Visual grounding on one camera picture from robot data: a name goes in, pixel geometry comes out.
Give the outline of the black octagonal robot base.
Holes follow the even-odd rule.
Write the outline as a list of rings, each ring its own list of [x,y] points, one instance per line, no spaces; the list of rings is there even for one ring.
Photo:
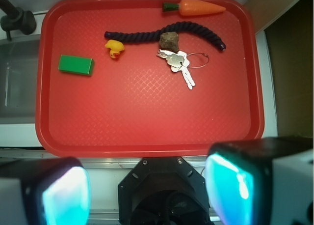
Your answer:
[[[143,158],[118,184],[122,225],[211,225],[204,177],[181,157]]]

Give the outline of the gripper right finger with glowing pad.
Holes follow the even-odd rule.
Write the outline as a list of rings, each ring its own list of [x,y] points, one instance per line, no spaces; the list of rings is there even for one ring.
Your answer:
[[[314,141],[268,137],[213,144],[205,166],[209,203],[225,225],[311,225]]]

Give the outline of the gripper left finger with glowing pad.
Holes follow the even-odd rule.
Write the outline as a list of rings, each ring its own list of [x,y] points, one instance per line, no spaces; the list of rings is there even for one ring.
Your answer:
[[[90,179],[72,157],[2,161],[2,225],[85,225],[91,204]]]

